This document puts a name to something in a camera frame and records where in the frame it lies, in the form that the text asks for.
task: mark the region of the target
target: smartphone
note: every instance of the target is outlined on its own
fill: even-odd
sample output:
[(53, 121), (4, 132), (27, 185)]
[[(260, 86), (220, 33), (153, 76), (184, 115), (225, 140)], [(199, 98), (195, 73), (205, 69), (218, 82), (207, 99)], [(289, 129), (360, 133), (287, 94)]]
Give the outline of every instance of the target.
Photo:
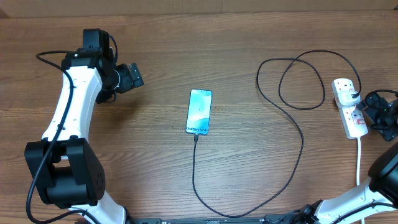
[(203, 135), (209, 133), (212, 97), (213, 93), (210, 90), (191, 90), (185, 128), (187, 133)]

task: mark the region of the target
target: blue phone screen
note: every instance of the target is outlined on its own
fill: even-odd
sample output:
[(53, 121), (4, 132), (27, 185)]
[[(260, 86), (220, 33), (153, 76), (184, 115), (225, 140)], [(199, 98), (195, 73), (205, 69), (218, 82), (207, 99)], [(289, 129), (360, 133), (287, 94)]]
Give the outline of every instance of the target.
[(210, 90), (191, 90), (188, 107), (187, 133), (208, 134), (210, 122), (211, 99)]

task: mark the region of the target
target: white power cord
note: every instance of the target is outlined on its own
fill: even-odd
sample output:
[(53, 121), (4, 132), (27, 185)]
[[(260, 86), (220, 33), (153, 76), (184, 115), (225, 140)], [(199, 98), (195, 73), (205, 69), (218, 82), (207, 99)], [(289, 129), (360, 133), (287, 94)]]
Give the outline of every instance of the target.
[[(361, 175), (361, 137), (356, 139), (358, 140), (358, 158), (356, 160), (356, 185), (358, 186), (361, 183), (359, 180)], [(361, 224), (365, 224), (365, 219), (361, 219)]]

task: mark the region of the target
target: white power strip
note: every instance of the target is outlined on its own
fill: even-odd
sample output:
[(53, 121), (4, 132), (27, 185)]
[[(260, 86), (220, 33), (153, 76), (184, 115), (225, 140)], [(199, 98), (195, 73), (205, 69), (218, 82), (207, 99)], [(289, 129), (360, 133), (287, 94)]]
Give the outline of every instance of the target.
[(368, 127), (366, 126), (365, 119), (360, 110), (356, 106), (345, 106), (341, 107), (341, 102), (338, 99), (339, 93), (341, 96), (342, 92), (357, 93), (354, 90), (354, 84), (347, 78), (338, 78), (331, 84), (335, 100), (338, 105), (338, 111), (340, 112), (341, 121), (343, 122), (344, 131), (349, 139), (356, 139), (364, 136), (368, 133)]

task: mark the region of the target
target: power strip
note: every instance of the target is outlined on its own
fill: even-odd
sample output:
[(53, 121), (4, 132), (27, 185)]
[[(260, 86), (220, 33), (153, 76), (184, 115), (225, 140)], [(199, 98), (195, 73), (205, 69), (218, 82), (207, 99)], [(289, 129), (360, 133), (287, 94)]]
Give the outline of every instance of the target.
[[(355, 92), (354, 83), (347, 78), (338, 78), (332, 82), (331, 88), (335, 95), (337, 105), (341, 105), (338, 94), (342, 92)], [(349, 139), (356, 139), (368, 133), (365, 119), (360, 110), (356, 106), (338, 107), (341, 121), (343, 122), (344, 131)]]

